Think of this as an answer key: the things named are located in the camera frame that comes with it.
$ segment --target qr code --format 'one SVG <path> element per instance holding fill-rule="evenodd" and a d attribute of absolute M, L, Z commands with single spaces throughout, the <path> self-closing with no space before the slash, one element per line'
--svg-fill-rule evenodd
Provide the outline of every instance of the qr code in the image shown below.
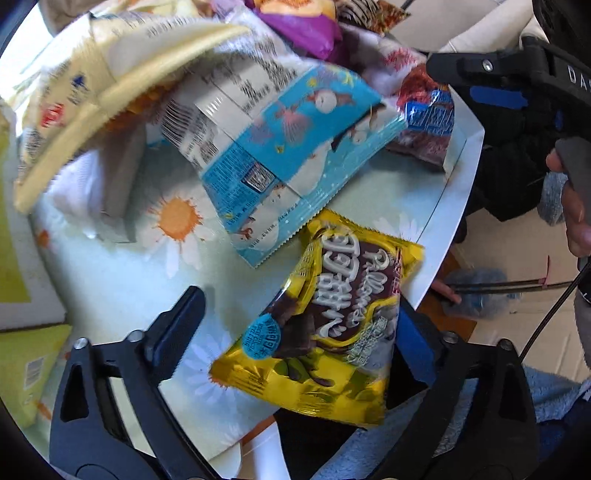
<path fill-rule="evenodd" d="M 37 382 L 39 382 L 39 379 L 41 378 L 41 372 L 43 372 L 43 361 L 44 360 L 45 360 L 45 357 L 42 356 L 41 358 L 38 358 L 37 360 L 33 360 L 32 362 L 29 362 L 27 364 L 27 366 L 25 367 L 25 384 L 24 384 L 25 390 L 28 390 L 33 385 L 35 385 Z"/>
<path fill-rule="evenodd" d="M 275 176 L 263 167 L 259 162 L 255 162 L 248 171 L 242 182 L 258 193 L 263 193 L 275 179 Z"/>

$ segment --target yellow chip bag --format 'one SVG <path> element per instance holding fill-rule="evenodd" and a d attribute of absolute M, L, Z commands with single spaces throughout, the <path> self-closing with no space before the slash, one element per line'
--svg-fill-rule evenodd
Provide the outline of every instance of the yellow chip bag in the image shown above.
<path fill-rule="evenodd" d="M 90 10 L 95 15 L 118 14 L 124 11 L 146 12 L 169 17 L 211 17 L 213 10 L 207 0 L 106 0 Z"/>
<path fill-rule="evenodd" d="M 134 99 L 220 43 L 248 32 L 193 17 L 86 14 L 39 62 L 22 120 L 15 207 L 27 213 L 77 150 Z"/>
<path fill-rule="evenodd" d="M 314 417 L 377 425 L 400 308 L 400 282 L 423 248 L 323 210 L 281 291 L 217 359 L 212 379 Z"/>

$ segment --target black cable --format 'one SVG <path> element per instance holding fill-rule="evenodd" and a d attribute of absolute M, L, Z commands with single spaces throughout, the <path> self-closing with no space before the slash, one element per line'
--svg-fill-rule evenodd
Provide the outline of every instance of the black cable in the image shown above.
<path fill-rule="evenodd" d="M 532 285 L 529 283 L 530 286 L 526 287 L 505 287 L 505 288 L 479 288 L 476 284 L 473 284 L 475 288 L 467 288 L 467 287 L 453 287 L 448 285 L 454 293 L 462 294 L 462 295 L 490 295 L 490 294 L 503 294 L 506 295 L 508 293 L 526 293 L 529 291 L 546 291 L 546 290 L 557 290 L 558 288 L 566 288 L 569 287 L 572 282 L 564 281 L 560 283 L 551 283 L 549 285 Z"/>
<path fill-rule="evenodd" d="M 414 0 L 406 0 L 400 8 L 402 8 L 402 10 L 406 10 L 408 7 L 410 7 L 413 4 L 413 2 L 414 2 Z"/>
<path fill-rule="evenodd" d="M 530 351 L 531 346 L 534 342 L 538 339 L 542 330 L 548 325 L 549 321 L 552 319 L 554 314 L 558 311 L 558 309 L 562 306 L 562 304 L 566 301 L 567 298 L 570 297 L 570 294 L 573 292 L 575 288 L 581 283 L 581 280 L 587 275 L 587 272 L 591 268 L 591 261 L 588 261 L 585 267 L 579 272 L 579 275 L 571 282 L 568 288 L 564 291 L 564 293 L 560 296 L 560 298 L 556 301 L 554 306 L 550 309 L 550 311 L 544 317 L 544 320 L 538 325 L 538 328 L 535 329 L 535 332 L 531 335 L 530 339 L 527 340 L 525 347 L 521 351 L 519 355 L 519 361 L 523 362 L 523 359 Z"/>
<path fill-rule="evenodd" d="M 499 282 L 491 282 L 491 283 L 446 283 L 448 287 L 453 288 L 495 288 L 495 287 L 517 287 L 517 286 L 535 286 L 535 285 L 542 285 L 540 283 L 542 278 L 536 278 L 532 280 L 517 280 L 517 281 L 499 281 Z M 563 282 L 564 286 L 567 287 L 570 285 L 570 281 Z"/>

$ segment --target screw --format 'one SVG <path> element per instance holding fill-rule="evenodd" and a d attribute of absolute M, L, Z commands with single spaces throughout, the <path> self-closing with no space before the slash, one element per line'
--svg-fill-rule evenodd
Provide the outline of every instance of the screw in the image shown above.
<path fill-rule="evenodd" d="M 76 350 L 80 350 L 81 348 L 84 348 L 86 345 L 88 345 L 88 338 L 78 338 L 78 340 L 74 342 L 74 348 Z"/>
<path fill-rule="evenodd" d="M 497 343 L 498 346 L 500 346 L 503 350 L 513 350 L 513 343 L 511 343 L 511 340 L 507 339 L 507 338 L 502 338 L 501 340 L 499 340 L 499 343 Z"/>
<path fill-rule="evenodd" d="M 443 332 L 443 341 L 446 343 L 457 343 L 459 337 L 456 332 Z"/>
<path fill-rule="evenodd" d="M 141 330 L 134 330 L 127 336 L 127 340 L 135 343 L 144 338 L 144 333 Z"/>

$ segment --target floor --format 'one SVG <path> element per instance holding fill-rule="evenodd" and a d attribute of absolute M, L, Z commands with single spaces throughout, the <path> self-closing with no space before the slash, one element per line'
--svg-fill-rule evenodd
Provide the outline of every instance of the floor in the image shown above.
<path fill-rule="evenodd" d="M 498 267 L 509 280 L 543 277 L 550 256 L 549 282 L 572 280 L 576 260 L 570 254 L 564 225 L 549 227 L 533 210 L 508 222 L 498 222 L 481 210 L 468 217 L 468 236 L 453 248 L 460 265 Z M 494 344 L 506 337 L 521 350 L 562 290 L 524 294 L 511 310 L 496 319 L 480 320 L 470 338 Z M 546 372 L 581 381 L 589 376 L 574 324 L 572 299 L 565 302 L 534 344 L 525 363 Z"/>
<path fill-rule="evenodd" d="M 461 268 L 456 257 L 449 252 L 443 261 L 437 278 L 445 278 L 445 276 L 453 271 Z M 464 340 L 468 341 L 476 328 L 474 320 L 467 320 L 460 317 L 448 317 L 443 313 L 443 307 L 439 299 L 431 292 L 427 292 L 425 298 L 417 309 L 420 313 L 427 315 L 437 328 L 444 332 L 450 330 L 456 332 Z"/>

